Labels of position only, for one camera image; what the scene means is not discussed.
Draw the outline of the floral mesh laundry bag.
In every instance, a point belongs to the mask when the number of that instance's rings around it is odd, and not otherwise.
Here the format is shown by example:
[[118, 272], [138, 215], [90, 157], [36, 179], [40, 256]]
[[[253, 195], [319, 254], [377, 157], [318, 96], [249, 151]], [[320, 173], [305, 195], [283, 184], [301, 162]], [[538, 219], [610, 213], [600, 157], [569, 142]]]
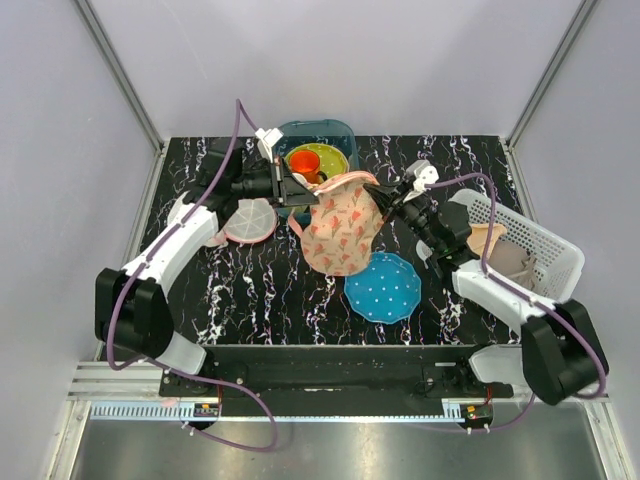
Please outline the floral mesh laundry bag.
[[309, 208], [308, 226], [301, 226], [294, 215], [287, 218], [313, 270], [347, 277], [367, 268], [372, 243], [384, 224], [366, 190], [377, 184], [376, 178], [365, 171], [334, 176], [312, 190], [318, 203]]

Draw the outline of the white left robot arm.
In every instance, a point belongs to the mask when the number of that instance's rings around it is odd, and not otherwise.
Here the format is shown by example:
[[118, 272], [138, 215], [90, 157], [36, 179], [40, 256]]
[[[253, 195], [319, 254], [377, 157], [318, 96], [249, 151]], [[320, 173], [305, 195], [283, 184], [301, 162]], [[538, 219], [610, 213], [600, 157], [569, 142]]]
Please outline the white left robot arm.
[[255, 133], [263, 162], [246, 170], [236, 138], [215, 145], [195, 182], [177, 204], [174, 219], [136, 258], [118, 270], [102, 270], [95, 286], [95, 334], [109, 350], [120, 348], [164, 369], [181, 371], [181, 384], [196, 396], [215, 386], [205, 349], [176, 331], [168, 306], [173, 283], [191, 258], [226, 225], [244, 199], [277, 208], [309, 206], [317, 197], [274, 153], [279, 129]]

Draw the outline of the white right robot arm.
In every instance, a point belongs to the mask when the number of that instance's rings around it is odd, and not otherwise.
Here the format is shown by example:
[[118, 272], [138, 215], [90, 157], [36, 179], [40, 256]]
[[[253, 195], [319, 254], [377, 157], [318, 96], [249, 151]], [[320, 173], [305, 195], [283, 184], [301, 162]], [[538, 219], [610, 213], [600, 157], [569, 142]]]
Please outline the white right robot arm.
[[[584, 265], [578, 247], [499, 204], [492, 187], [485, 194], [462, 189], [436, 208], [409, 181], [367, 191], [385, 218], [402, 221], [430, 249], [426, 263], [445, 288], [519, 336], [518, 345], [483, 347], [459, 366], [453, 375], [460, 393], [476, 396], [490, 382], [523, 383], [548, 405], [605, 394], [606, 355], [587, 308], [571, 296]], [[479, 253], [468, 244], [475, 224], [491, 229]], [[534, 260], [537, 286], [525, 288], [490, 266], [498, 225]]]

